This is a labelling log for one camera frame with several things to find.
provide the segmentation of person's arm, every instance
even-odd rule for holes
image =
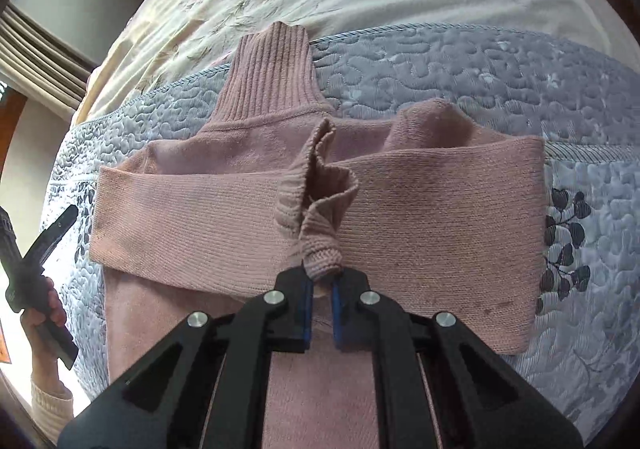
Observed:
[[[53,288],[53,281],[47,278],[47,284],[50,288],[49,306],[52,309],[49,318],[57,326],[62,326],[66,322],[65,310]],[[33,421],[53,443],[56,443],[63,427],[74,417],[74,401],[71,391],[60,381],[57,357],[50,352],[36,332],[36,326],[45,319],[41,312],[28,308],[20,316],[20,323],[31,345]]]

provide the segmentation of floor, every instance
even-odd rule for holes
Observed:
[[[42,104],[27,100],[18,119],[14,136],[6,155],[0,178],[0,206],[11,217],[18,247],[24,254],[39,233],[40,214],[49,174],[68,130],[68,123],[50,112]],[[0,370],[18,394],[31,403],[31,350],[18,314],[14,314],[6,300],[7,279],[0,267],[0,321],[11,364]],[[60,378],[74,394],[76,415],[89,400],[80,388],[74,373],[60,363]]]

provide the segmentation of silver screw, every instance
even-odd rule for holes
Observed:
[[[367,290],[366,292],[361,293],[360,300],[364,304],[376,304],[380,301],[380,294],[374,292],[373,290]]]
[[[264,301],[267,304],[280,304],[284,301],[284,294],[279,290],[268,291],[264,295]]]
[[[193,312],[187,319],[187,324],[191,328],[200,328],[201,326],[207,324],[208,320],[209,318],[204,312]]]
[[[444,328],[453,326],[456,323],[456,316],[450,312],[440,312],[436,315],[436,323]]]

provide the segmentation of leaf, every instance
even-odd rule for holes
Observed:
[[[564,277],[560,278],[560,285],[558,286],[558,299],[563,301],[569,296],[569,291],[571,290],[571,283],[569,283],[568,279]]]
[[[551,190],[551,200],[553,200],[556,209],[564,211],[566,205],[569,203],[569,193],[566,189],[553,188]]]
[[[547,227],[545,229],[545,245],[551,247],[556,242],[556,228]]]
[[[588,265],[578,267],[571,273],[571,281],[578,292],[584,292],[587,290],[589,280],[591,279],[591,269]]]
[[[571,233],[571,242],[577,249],[582,245],[582,242],[584,241],[584,228],[582,227],[582,225],[575,222],[567,224],[567,228]]]
[[[556,277],[554,276],[554,271],[546,269],[540,278],[540,292],[553,292],[555,284]]]
[[[568,243],[562,248],[562,250],[560,251],[560,254],[558,254],[558,260],[556,261],[556,263],[558,265],[562,265],[563,267],[568,267],[573,262],[574,262],[574,246]]]
[[[591,214],[591,206],[584,200],[574,202],[574,215],[582,220]]]

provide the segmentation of bed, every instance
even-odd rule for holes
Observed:
[[[239,37],[276,20],[308,29],[341,116],[438,96],[482,125],[545,137],[547,266],[529,349],[507,359],[593,440],[640,370],[640,48],[604,0],[146,0],[92,74],[43,212],[47,225],[70,203],[81,211],[46,269],[88,394],[108,383],[101,268],[88,259],[99,167],[192,136]]]

